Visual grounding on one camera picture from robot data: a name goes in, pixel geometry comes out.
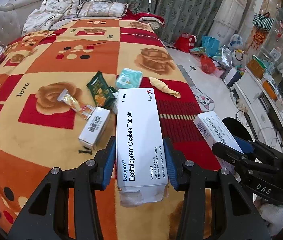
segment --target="snack wrapper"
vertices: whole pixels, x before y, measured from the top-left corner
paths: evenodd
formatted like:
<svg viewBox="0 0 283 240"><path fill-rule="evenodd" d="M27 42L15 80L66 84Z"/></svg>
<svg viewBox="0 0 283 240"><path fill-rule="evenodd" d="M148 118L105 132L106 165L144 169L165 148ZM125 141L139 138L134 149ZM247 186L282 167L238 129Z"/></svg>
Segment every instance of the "snack wrapper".
<svg viewBox="0 0 283 240"><path fill-rule="evenodd" d="M57 98L57 101L61 102L63 101L65 104L69 105L71 109L73 109L75 112L80 114L82 118L87 120L92 112L95 110L95 107L90 105L85 105L82 102L79 102L76 98L73 98L69 93L67 89L64 89L59 97Z"/></svg>
<svg viewBox="0 0 283 240"><path fill-rule="evenodd" d="M206 47L195 47L193 49L191 49L190 54L194 54L194 55L207 55L206 53Z"/></svg>
<svg viewBox="0 0 283 240"><path fill-rule="evenodd" d="M100 71L94 75L87 87L94 98L96 106L109 109L116 100Z"/></svg>

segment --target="paper box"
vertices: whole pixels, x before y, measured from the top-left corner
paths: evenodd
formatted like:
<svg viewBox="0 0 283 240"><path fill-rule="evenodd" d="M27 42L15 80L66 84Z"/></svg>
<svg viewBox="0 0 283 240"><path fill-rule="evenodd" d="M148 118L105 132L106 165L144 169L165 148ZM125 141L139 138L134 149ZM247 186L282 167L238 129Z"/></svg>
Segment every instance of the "paper box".
<svg viewBox="0 0 283 240"><path fill-rule="evenodd" d="M121 205L161 201L168 176L152 88L118 91L116 139Z"/></svg>
<svg viewBox="0 0 283 240"><path fill-rule="evenodd" d="M227 127L224 125L222 120L216 115L214 111L205 112L196 116L194 123L200 133L205 138L206 142L208 143L209 147L212 148L214 143L221 142L241 153L243 151L239 147L238 143L236 142L235 138L229 132ZM227 168L229 171L234 174L234 166L230 163L222 160L221 158L217 157L217 160L222 168Z"/></svg>
<svg viewBox="0 0 283 240"><path fill-rule="evenodd" d="M109 120L109 114L109 110L99 106L96 107L78 138L83 146L93 150L96 149L97 141Z"/></svg>

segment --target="blue gift bag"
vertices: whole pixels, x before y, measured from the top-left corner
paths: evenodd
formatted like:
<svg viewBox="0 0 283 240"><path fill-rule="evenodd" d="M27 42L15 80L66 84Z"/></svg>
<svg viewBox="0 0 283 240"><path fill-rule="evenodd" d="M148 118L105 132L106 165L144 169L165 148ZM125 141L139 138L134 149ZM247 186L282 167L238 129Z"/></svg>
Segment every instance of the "blue gift bag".
<svg viewBox="0 0 283 240"><path fill-rule="evenodd" d="M206 47L206 54L208 57L213 57L219 49L219 40L216 40L213 37L203 36L202 47Z"/></svg>

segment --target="green snack package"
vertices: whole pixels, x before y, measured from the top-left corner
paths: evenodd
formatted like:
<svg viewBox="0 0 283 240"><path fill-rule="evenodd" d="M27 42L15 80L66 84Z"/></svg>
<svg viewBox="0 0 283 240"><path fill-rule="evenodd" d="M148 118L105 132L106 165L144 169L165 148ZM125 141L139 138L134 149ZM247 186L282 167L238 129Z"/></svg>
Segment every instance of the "green snack package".
<svg viewBox="0 0 283 240"><path fill-rule="evenodd" d="M117 92L117 90L114 89L113 87L109 87L109 88L110 88L110 91L111 91L112 93L116 93L116 92Z"/></svg>
<svg viewBox="0 0 283 240"><path fill-rule="evenodd" d="M109 109L112 103L116 100L100 71L94 75L91 81L87 84L87 87L94 98L96 106Z"/></svg>

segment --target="bed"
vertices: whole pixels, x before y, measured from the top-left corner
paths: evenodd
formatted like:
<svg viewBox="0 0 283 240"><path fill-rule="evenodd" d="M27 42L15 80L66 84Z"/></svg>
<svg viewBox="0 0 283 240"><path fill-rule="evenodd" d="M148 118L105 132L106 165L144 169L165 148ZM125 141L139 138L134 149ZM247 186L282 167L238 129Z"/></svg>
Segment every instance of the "bed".
<svg viewBox="0 0 283 240"><path fill-rule="evenodd" d="M155 90L163 137L203 168L219 163L193 119L200 107L182 73L152 28L115 17L72 19L56 30L31 32L11 42L0 61L0 227L8 232L23 205L52 167L72 169L92 159L115 135L114 113L92 155L79 154L85 120L57 101L64 88L94 105L86 87L96 71L115 86L123 68L163 80L181 99ZM174 239L183 192L170 186L169 197L137 208L120 206L113 174L104 192L96 192L104 239ZM69 236L75 238L73 192L69 193Z"/></svg>

